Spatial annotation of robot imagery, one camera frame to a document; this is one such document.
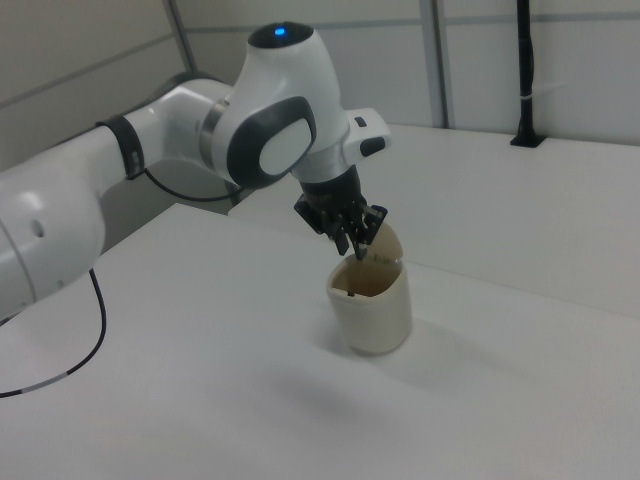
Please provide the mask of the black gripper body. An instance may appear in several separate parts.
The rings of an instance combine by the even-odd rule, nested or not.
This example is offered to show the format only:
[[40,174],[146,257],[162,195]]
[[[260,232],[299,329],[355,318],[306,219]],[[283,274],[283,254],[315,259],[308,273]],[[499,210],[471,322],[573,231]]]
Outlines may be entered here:
[[353,204],[365,204],[356,167],[350,167],[338,177],[319,183],[301,182],[301,200],[315,211],[338,214]]

